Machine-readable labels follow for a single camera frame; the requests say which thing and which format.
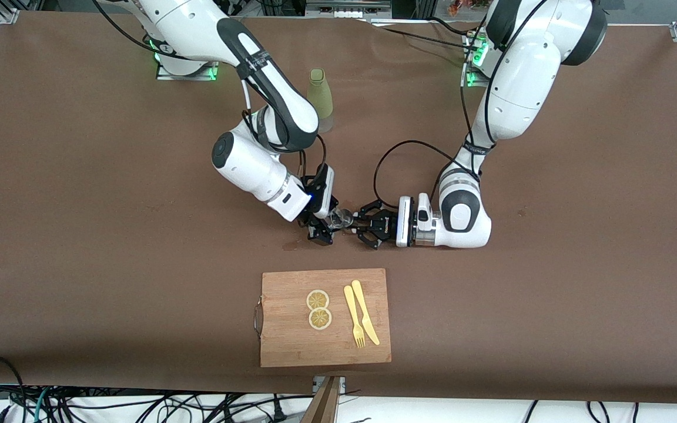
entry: lemon slice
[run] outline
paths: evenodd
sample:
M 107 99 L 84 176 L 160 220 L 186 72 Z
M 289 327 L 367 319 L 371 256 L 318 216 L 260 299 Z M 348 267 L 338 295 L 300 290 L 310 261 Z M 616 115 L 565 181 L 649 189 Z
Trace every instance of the lemon slice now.
M 315 308 L 318 307 L 327 307 L 328 302 L 328 294 L 326 294 L 325 291 L 322 289 L 316 289 L 315 291 L 312 291 L 310 294 L 307 295 L 307 306 L 310 310 L 314 310 Z
M 312 329 L 323 330 L 331 324 L 331 312 L 328 308 L 317 307 L 310 311 L 309 322 Z

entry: table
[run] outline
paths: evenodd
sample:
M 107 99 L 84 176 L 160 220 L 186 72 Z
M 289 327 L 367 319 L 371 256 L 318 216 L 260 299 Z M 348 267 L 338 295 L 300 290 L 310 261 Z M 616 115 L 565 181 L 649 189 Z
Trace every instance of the table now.
M 118 22 L 138 34 L 131 16 Z M 457 49 L 349 19 L 245 24 L 297 89 L 326 70 L 328 162 L 347 208 L 374 200 L 391 145 L 462 142 Z M 210 83 L 153 72 L 97 14 L 23 12 L 0 26 L 0 355 L 26 383 L 305 392 L 331 373 L 365 395 L 677 402 L 666 27 L 612 26 L 589 62 L 561 69 L 534 125 L 484 165 L 494 229 L 475 250 L 309 243 L 210 165 L 240 120 L 234 70 Z M 472 113 L 481 94 L 467 89 Z M 400 149 L 379 190 L 430 190 L 443 164 Z M 365 267 L 387 269 L 391 363 L 258 367 L 261 273 Z

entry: black label strap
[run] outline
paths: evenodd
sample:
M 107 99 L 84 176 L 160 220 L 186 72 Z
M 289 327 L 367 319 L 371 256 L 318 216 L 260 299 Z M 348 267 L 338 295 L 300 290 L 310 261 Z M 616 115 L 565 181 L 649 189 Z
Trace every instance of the black label strap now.
M 486 147 L 479 147 L 477 145 L 474 145 L 473 143 L 471 143 L 468 140 L 464 142 L 464 148 L 468 152 L 472 153 L 473 155 L 479 155 L 479 156 L 486 156 L 487 153 L 492 152 L 492 150 L 495 148 L 495 146 L 496 145 L 493 144 L 492 147 L 486 148 Z
M 237 75 L 239 79 L 247 79 L 255 72 L 263 69 L 267 62 L 271 60 L 271 55 L 267 51 L 256 51 L 250 56 L 245 57 L 244 61 L 237 65 Z

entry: plastic bottle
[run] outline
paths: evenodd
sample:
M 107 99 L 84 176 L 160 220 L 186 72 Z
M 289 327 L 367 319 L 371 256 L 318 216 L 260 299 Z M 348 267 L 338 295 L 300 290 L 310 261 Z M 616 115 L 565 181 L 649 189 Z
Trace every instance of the plastic bottle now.
M 320 68 L 310 70 L 307 99 L 317 112 L 319 119 L 317 131 L 321 134 L 330 131 L 333 128 L 333 97 L 324 70 Z

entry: green led light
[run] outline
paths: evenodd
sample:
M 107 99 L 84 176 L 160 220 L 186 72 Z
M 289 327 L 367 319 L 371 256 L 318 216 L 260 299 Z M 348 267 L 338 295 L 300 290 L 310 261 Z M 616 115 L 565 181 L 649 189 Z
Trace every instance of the green led light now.
M 218 77 L 218 64 L 210 68 L 207 71 L 207 75 L 210 77 L 210 80 L 216 80 L 216 78 Z
M 475 66 L 481 66 L 482 62 L 484 61 L 484 56 L 487 54 L 487 51 L 489 50 L 490 46 L 489 45 L 482 45 L 481 48 L 478 48 L 477 51 L 479 51 L 479 54 L 475 55 L 474 59 L 474 64 Z
M 153 40 L 151 40 L 150 38 L 148 38 L 148 44 L 152 46 L 153 50 L 158 50 L 158 48 L 156 48 L 156 45 L 154 45 Z M 154 53 L 153 58 L 156 59 L 157 62 L 161 63 L 161 57 L 158 55 L 158 53 Z

